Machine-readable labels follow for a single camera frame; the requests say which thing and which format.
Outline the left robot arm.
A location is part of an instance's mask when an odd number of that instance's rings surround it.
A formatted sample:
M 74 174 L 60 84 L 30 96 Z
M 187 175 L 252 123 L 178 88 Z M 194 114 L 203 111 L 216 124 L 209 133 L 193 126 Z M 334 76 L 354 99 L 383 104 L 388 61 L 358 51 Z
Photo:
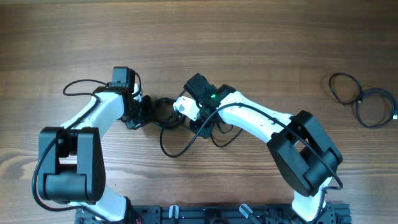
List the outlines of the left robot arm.
M 98 223 L 142 223 L 131 201 L 106 185 L 101 138 L 115 121 L 128 129 L 150 123 L 151 99 L 129 67 L 114 67 L 112 80 L 87 95 L 90 102 L 71 120 L 41 130 L 32 196 L 51 212 L 79 210 Z

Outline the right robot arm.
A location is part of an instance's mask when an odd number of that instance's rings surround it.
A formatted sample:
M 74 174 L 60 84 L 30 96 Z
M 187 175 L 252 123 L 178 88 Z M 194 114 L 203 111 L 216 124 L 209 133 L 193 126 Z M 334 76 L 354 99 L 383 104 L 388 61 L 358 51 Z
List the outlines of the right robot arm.
M 342 163 L 341 152 L 319 121 L 302 110 L 281 113 L 247 99 L 229 85 L 217 88 L 195 74 L 184 85 L 174 111 L 187 116 L 196 136 L 208 138 L 220 121 L 239 127 L 264 143 L 277 168 L 294 190 L 292 210 L 303 222 L 316 223 L 326 209 L 325 195 Z

